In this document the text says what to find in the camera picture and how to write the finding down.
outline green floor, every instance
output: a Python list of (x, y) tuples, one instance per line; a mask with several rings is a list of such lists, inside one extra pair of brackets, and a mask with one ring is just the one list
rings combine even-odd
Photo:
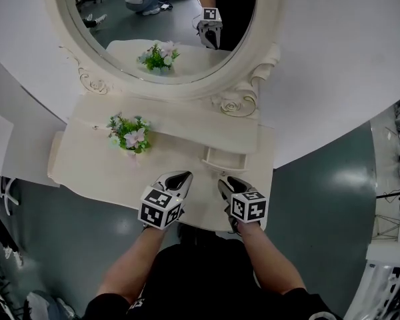
[[(22, 206), (3, 222), (25, 266), (0, 262), (22, 301), (34, 289), (61, 297), (82, 315), (105, 270), (142, 225), (134, 210), (70, 190), (20, 182)], [(360, 282), (375, 213), (375, 156), (367, 123), (275, 171), (267, 234), (300, 270), (307, 288), (344, 316)], [(165, 246), (176, 243), (175, 228)]]

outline sneaker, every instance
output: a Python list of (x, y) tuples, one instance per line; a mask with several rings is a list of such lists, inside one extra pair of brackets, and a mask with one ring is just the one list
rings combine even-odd
[(100, 16), (98, 19), (95, 19), (95, 21), (96, 21), (96, 26), (102, 24), (102, 22), (103, 22), (104, 20), (106, 20), (106, 18), (107, 18), (107, 15), (106, 15), (106, 14), (103, 14), (103, 15)]
[(74, 309), (68, 306), (64, 300), (57, 298), (56, 301), (64, 308), (68, 319), (73, 319), (75, 317)]
[(16, 260), (16, 265), (18, 266), (18, 268), (22, 268), (22, 266), (24, 265), (24, 262), (23, 262), (21, 253), (19, 251), (16, 251), (16, 252), (14, 251), (13, 256)]
[(6, 248), (3, 248), (3, 250), (5, 251), (5, 257), (6, 257), (6, 259), (8, 259), (8, 258), (11, 256), (11, 254), (12, 254), (12, 249), (9, 248), (9, 247), (6, 247)]
[(142, 15), (153, 15), (153, 14), (158, 14), (158, 13), (160, 13), (160, 8), (154, 8), (150, 11), (142, 12)]

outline green leaves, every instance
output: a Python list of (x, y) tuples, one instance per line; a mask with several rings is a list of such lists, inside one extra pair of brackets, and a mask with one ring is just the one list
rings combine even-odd
[[(110, 123), (107, 127), (111, 128), (111, 132), (108, 138), (118, 137), (120, 140), (119, 146), (122, 149), (130, 150), (135, 152), (136, 154), (140, 154), (151, 147), (151, 144), (148, 142), (148, 134), (151, 130), (151, 125), (150, 122), (144, 120), (141, 116), (135, 116), (133, 119), (125, 119), (120, 115), (117, 116), (117, 119), (116, 117), (110, 117)], [(133, 132), (138, 132), (138, 130), (142, 128), (144, 129), (144, 141), (138, 141), (137, 148), (135, 148), (135, 146), (127, 148), (125, 135), (133, 134)]]
[[(178, 51), (175, 49), (172, 52), (172, 60), (174, 61), (179, 56)], [(162, 54), (162, 50), (159, 47), (159, 44), (154, 44), (147, 52), (144, 52), (142, 56), (138, 57), (138, 62), (144, 64), (146, 68), (150, 71), (153, 71), (154, 68), (162, 69), (162, 68), (172, 68), (172, 64), (166, 65), (165, 57)]]

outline white vanity table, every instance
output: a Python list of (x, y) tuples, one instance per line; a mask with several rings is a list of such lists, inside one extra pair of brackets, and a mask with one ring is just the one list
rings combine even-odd
[[(133, 209), (158, 176), (188, 170), (194, 179), (181, 222), (230, 231), (217, 182), (234, 175), (269, 197), (273, 129), (258, 125), (259, 82), (279, 61), (273, 43), (279, 0), (257, 0), (244, 40), (232, 53), (178, 45), (168, 77), (139, 67), (153, 42), (113, 41), (104, 50), (83, 27), (71, 0), (46, 0), (49, 14), (86, 88), (63, 136), (54, 142), (49, 174), (74, 192)], [(122, 112), (151, 122), (148, 152), (138, 166), (108, 141), (109, 118)]]

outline flower arrangement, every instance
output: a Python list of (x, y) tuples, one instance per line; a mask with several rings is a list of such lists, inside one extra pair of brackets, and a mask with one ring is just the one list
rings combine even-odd
[(178, 49), (172, 41), (167, 43), (156, 41), (150, 49), (138, 57), (137, 61), (144, 64), (154, 75), (161, 75), (170, 72), (178, 56)]
[(141, 116), (129, 120), (118, 113), (110, 118), (107, 128), (111, 128), (108, 138), (113, 147), (120, 147), (134, 154), (140, 154), (151, 147), (148, 142), (151, 125)]

